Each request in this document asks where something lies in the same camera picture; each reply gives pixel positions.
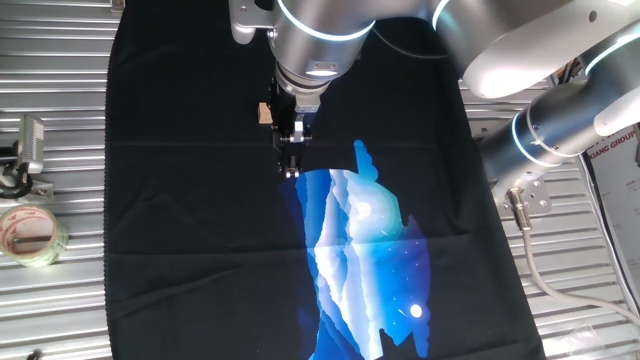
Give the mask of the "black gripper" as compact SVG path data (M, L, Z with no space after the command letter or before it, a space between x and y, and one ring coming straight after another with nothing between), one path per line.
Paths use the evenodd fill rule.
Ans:
M313 112L304 110L295 95L287 92L273 78L270 89L268 108L272 116L272 140L277 146L278 168L287 178L298 178L300 175L301 145L312 138L310 125Z

